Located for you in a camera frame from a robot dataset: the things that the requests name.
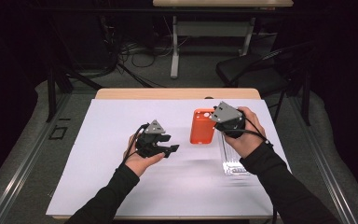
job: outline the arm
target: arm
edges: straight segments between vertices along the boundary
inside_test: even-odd
[[[284,223],[339,223],[266,144],[240,162],[247,171],[257,175]]]
[[[83,207],[77,210],[65,223],[111,223],[116,211],[139,182],[139,177],[146,168],[164,158],[164,153],[159,153],[150,158],[142,158],[135,153],[135,144],[128,149],[129,157],[125,157],[125,163],[121,164],[113,174],[106,187],[101,188],[95,197],[90,199]]]
[[[126,165],[118,167],[106,187],[77,210],[66,223],[111,223],[139,177]]]
[[[266,136],[257,115],[247,107],[240,107],[245,117],[245,130]],[[257,175],[272,204],[284,223],[339,223],[331,212],[298,181],[286,163],[254,134],[244,133],[239,138],[225,136],[240,155],[240,162],[250,173]]]

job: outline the hand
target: hand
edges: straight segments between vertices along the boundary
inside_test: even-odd
[[[255,125],[263,136],[266,136],[264,128],[260,125],[257,115],[253,111],[244,106],[241,106],[238,109],[243,111],[245,117]],[[248,120],[245,122],[245,130],[257,133],[257,129]],[[243,133],[239,138],[232,138],[225,135],[225,140],[242,158],[249,156],[263,142],[263,139],[251,133]]]
[[[132,141],[132,139],[134,138],[134,135],[132,135],[130,137],[130,140],[129,140],[129,146],[130,146],[130,143]],[[135,142],[134,144],[132,144],[132,147],[130,148],[130,154],[132,155],[129,156],[125,162],[125,164],[133,170],[133,172],[138,175],[139,177],[141,177],[141,175],[145,172],[146,168],[161,161],[162,158],[164,158],[165,156],[165,153],[161,152],[153,157],[149,157],[149,158],[142,158],[140,155],[138,155],[138,153],[134,153],[135,152]],[[123,158],[126,156],[127,154],[127,150],[124,151],[124,154],[123,154]]]

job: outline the clear plastic object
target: clear plastic object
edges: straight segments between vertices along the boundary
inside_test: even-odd
[[[226,175],[249,175],[240,163],[241,156],[226,141],[222,133],[218,134],[220,155]]]

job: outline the person's left hand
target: person's left hand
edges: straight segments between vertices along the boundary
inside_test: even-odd
[[[132,135],[130,137],[129,140],[129,145],[132,141],[132,138],[134,138],[135,136]],[[140,155],[138,155],[138,153],[134,153],[135,152],[135,142],[134,144],[132,144],[132,148],[130,148],[130,154],[131,156],[129,156],[125,162],[125,164],[132,169],[132,171],[138,175],[139,177],[141,177],[141,175],[145,172],[145,170],[147,169],[147,167],[159,162],[162,160],[162,158],[164,158],[165,153],[161,152],[153,157],[149,157],[149,158],[142,158]],[[124,151],[124,155],[123,158],[126,156],[127,154],[127,150]]]

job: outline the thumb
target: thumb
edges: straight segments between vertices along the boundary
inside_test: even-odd
[[[146,158],[145,162],[147,163],[147,166],[151,166],[151,165],[161,161],[162,158],[164,158],[164,156],[165,156],[165,153],[161,152],[161,153],[159,153],[157,155],[154,155],[152,157]]]
[[[232,144],[236,141],[235,138],[228,137],[226,134],[225,134],[224,136],[225,136],[225,141],[226,141],[229,145],[232,145]]]

